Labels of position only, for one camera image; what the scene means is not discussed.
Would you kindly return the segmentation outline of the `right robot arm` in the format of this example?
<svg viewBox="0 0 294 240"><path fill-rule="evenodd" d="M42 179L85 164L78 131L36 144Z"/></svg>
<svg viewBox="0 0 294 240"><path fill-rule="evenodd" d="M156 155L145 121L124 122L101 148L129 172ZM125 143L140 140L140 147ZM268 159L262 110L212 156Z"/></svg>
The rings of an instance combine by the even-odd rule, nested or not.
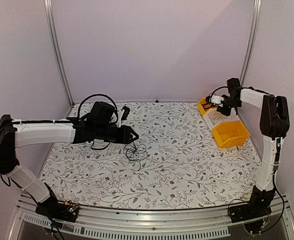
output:
<svg viewBox="0 0 294 240"><path fill-rule="evenodd" d="M223 115L230 115L232 109L240 108L243 103L260 109L259 129L263 136L263 155L260 173L251 196L273 197L282 145L290 128L287 98L253 87L242 87L237 78L227 80L223 88L227 88L228 95L210 96L211 103Z"/></svg>

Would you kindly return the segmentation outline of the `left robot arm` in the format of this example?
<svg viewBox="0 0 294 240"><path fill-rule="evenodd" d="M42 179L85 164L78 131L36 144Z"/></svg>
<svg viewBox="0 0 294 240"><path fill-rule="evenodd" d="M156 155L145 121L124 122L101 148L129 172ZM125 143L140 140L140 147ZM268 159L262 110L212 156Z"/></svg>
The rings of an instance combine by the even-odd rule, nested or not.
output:
<svg viewBox="0 0 294 240"><path fill-rule="evenodd" d="M93 143L95 140L128 145L139 139L130 126L122 124L129 112L126 106L118 109L111 99L96 101L84 115L78 111L75 117L63 119L21 120L5 114L0 118L0 175L7 176L32 196L50 217L57 217L62 211L57 197L49 186L20 164L16 149L48 143Z"/></svg>

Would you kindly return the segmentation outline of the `white translucent plastic bin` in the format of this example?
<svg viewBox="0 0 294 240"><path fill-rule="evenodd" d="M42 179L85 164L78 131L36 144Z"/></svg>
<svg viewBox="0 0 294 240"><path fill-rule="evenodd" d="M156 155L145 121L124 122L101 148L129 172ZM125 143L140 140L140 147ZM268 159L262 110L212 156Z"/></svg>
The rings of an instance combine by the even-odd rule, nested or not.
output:
<svg viewBox="0 0 294 240"><path fill-rule="evenodd" d="M217 109L211 109L205 116L203 116L203 119L210 130L214 129L220 123L240 120L234 109L231 110L231 114L229 116L222 115L217 111Z"/></svg>

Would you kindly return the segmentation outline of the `far yellow plastic bin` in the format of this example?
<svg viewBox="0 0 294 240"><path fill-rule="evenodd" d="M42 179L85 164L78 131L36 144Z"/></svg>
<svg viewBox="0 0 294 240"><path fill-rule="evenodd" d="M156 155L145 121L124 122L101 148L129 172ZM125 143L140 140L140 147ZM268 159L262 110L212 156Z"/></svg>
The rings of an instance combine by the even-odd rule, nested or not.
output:
<svg viewBox="0 0 294 240"><path fill-rule="evenodd" d="M202 117L204 117L211 109L215 110L217 108L217 105L207 104L206 97L203 97L196 106Z"/></svg>

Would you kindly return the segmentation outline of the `yellow plastic bin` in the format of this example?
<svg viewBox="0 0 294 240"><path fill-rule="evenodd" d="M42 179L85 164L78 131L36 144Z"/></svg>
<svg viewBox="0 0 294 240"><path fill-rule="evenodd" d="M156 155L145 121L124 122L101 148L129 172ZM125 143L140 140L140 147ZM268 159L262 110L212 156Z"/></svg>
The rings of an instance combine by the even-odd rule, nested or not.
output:
<svg viewBox="0 0 294 240"><path fill-rule="evenodd" d="M207 104L206 97L203 97L196 106L202 117L204 117L211 109L215 110L217 108L217 105Z"/></svg>
<svg viewBox="0 0 294 240"><path fill-rule="evenodd" d="M243 146L251 136L241 120L218 123L212 130L212 135L221 149Z"/></svg>

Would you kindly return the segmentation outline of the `near yellow plastic bin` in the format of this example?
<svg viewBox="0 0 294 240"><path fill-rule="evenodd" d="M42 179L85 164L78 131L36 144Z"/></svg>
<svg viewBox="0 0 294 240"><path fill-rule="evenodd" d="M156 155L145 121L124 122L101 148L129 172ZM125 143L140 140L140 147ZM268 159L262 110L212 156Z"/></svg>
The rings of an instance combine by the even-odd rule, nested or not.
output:
<svg viewBox="0 0 294 240"><path fill-rule="evenodd" d="M241 120L218 123L212 130L212 135L221 149L243 146L251 136Z"/></svg>

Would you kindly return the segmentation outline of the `floral patterned table mat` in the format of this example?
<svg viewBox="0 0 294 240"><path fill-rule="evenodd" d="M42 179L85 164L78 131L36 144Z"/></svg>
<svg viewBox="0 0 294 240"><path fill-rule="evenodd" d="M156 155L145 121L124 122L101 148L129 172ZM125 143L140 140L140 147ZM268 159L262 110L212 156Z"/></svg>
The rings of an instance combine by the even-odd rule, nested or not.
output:
<svg viewBox="0 0 294 240"><path fill-rule="evenodd" d="M55 144L40 174L60 200L121 209L247 201L261 166L250 140L217 146L195 103L129 103L133 145Z"/></svg>

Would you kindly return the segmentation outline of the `front aluminium rail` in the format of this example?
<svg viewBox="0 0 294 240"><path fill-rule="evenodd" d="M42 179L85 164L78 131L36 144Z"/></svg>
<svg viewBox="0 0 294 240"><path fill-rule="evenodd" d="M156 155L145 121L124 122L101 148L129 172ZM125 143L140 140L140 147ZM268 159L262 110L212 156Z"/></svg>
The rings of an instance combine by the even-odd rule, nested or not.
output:
<svg viewBox="0 0 294 240"><path fill-rule="evenodd" d="M9 232L11 240L294 240L294 215L285 197L271 203L271 215L234 222L231 206L179 210L124 210L81 206L75 222L60 230L35 212L22 194Z"/></svg>

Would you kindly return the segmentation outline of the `right aluminium frame post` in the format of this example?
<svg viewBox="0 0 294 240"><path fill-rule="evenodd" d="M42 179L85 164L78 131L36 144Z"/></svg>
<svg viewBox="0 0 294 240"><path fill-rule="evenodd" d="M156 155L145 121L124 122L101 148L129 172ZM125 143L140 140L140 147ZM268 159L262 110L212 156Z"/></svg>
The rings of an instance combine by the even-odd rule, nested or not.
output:
<svg viewBox="0 0 294 240"><path fill-rule="evenodd" d="M259 22L260 22L261 7L262 7L262 1L254 0L252 18L251 18L251 24L250 24L250 30L249 30L249 37L248 37L245 56L244 56L243 64L240 71L240 77L239 77L240 85L242 87L245 86L246 77L248 74L252 54L254 51L255 40L256 40L257 31L258 31Z"/></svg>

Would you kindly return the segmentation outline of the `aluminium frame post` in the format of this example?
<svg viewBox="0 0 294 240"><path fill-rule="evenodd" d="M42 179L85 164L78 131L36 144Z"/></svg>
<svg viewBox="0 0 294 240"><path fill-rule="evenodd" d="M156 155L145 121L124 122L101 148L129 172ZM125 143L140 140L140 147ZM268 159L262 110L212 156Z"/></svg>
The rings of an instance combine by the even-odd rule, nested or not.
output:
<svg viewBox="0 0 294 240"><path fill-rule="evenodd" d="M254 51L255 40L256 40L257 31L258 31L259 22L260 22L261 7L262 7L262 1L254 0L252 18L251 18L251 24L250 24L250 30L249 30L249 37L248 37L245 56L244 56L243 64L240 71L240 77L239 77L240 85L242 87L245 86L246 77L248 74L252 54Z"/></svg>
<svg viewBox="0 0 294 240"><path fill-rule="evenodd" d="M66 99L68 104L72 107L75 103L72 97L72 91L70 88L70 85L68 83L67 74L64 67L63 57L61 54L60 46L59 46L59 40L55 25L55 18L54 18L54 11L53 11L53 3L51 0L44 0L44 9L45 9L45 15L49 30L49 36L51 40L51 45L53 49L53 54L57 66L57 70L59 73L59 77L61 80L62 88L65 93Z"/></svg>

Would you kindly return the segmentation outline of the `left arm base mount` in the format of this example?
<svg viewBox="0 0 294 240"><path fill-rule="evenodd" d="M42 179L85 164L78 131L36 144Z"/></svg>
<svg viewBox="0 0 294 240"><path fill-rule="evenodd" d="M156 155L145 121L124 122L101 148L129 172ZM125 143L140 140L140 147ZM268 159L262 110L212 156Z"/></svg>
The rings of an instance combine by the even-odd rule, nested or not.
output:
<svg viewBox="0 0 294 240"><path fill-rule="evenodd" d="M35 212L49 219L62 220L75 223L79 214L78 203L68 201L59 201L56 195L50 191L49 198L42 203L37 203Z"/></svg>

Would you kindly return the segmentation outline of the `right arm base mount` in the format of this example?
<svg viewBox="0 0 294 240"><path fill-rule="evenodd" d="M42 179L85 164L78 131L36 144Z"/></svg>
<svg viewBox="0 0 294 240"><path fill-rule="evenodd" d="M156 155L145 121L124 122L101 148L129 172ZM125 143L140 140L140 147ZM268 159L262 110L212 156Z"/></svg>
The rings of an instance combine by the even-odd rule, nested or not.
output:
<svg viewBox="0 0 294 240"><path fill-rule="evenodd" d="M259 190L256 186L253 187L249 202L243 205L228 206L227 213L232 223L252 220L259 217L268 216L271 214L270 204L275 196L276 189ZM245 230L249 234L260 234L267 224L266 220L251 221L244 225Z"/></svg>

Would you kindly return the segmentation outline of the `left aluminium frame post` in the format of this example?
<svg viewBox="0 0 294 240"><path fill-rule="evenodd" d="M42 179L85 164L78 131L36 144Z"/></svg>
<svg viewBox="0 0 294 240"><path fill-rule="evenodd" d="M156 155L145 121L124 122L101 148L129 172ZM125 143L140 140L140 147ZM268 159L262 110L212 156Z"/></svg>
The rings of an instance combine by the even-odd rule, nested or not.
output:
<svg viewBox="0 0 294 240"><path fill-rule="evenodd" d="M53 49L53 54L57 66L57 70L59 73L59 77L61 80L62 88L65 93L66 99L68 104L72 107L75 103L72 97L72 91L70 88L70 85L68 83L67 74L64 67L63 57L61 54L60 46L59 46L59 40L55 25L55 18L54 18L54 11L53 11L53 3L51 0L44 0L44 9L45 9L45 15L49 30L49 36L51 40L51 45Z"/></svg>

